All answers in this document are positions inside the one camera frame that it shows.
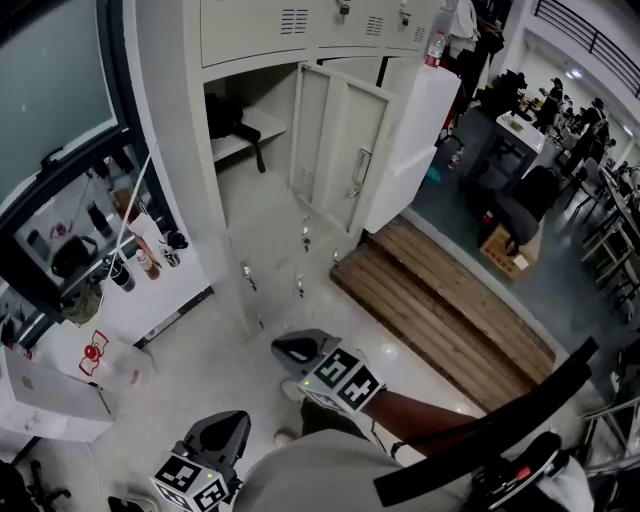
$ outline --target open locker door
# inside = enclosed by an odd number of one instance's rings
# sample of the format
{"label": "open locker door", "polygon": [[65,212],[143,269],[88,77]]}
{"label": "open locker door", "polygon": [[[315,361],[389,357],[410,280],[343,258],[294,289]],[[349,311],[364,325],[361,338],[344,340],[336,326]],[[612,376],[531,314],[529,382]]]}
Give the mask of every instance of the open locker door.
{"label": "open locker door", "polygon": [[396,96],[343,73],[298,71],[291,188],[349,235],[364,224],[393,135]]}

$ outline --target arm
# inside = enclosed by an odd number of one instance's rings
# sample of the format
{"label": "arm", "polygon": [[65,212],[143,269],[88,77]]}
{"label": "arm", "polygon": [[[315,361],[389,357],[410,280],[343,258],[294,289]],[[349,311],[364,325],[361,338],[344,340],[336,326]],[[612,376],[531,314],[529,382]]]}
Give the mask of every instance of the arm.
{"label": "arm", "polygon": [[[362,412],[402,441],[425,437],[476,420],[471,416],[425,404],[391,391],[378,393]],[[457,436],[432,441],[414,448],[428,457],[463,438],[464,436]]]}

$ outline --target cardboard box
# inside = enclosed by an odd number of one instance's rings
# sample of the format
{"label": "cardboard box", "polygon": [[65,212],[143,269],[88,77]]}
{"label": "cardboard box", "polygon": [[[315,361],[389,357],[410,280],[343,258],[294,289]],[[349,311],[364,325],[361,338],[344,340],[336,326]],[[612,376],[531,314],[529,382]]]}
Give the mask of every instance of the cardboard box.
{"label": "cardboard box", "polygon": [[498,224],[498,227],[482,244],[480,250],[496,267],[511,279],[517,280],[537,263],[542,246],[543,231],[544,219],[540,222],[536,236],[534,236],[528,244],[521,246],[518,254],[509,256],[507,254],[509,252],[507,249],[507,242],[510,239],[509,232],[502,224]]}

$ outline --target wooden platform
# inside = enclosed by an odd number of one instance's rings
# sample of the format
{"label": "wooden platform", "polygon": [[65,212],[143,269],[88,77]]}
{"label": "wooden platform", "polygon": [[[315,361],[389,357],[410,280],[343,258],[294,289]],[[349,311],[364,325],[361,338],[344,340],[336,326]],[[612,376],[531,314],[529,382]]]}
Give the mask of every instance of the wooden platform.
{"label": "wooden platform", "polygon": [[395,219],[332,279],[485,411],[551,374],[553,353],[496,295],[422,232]]}

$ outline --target black office chair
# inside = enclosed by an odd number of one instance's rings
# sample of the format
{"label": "black office chair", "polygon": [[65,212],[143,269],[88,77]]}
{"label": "black office chair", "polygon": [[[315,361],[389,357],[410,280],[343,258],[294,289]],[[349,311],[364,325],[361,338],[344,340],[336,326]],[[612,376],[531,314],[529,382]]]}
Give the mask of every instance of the black office chair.
{"label": "black office chair", "polygon": [[15,466],[0,462],[0,512],[55,512],[52,503],[56,499],[60,496],[71,497],[67,489],[45,491],[39,471],[40,463],[32,461],[33,485],[25,486],[22,475]]}

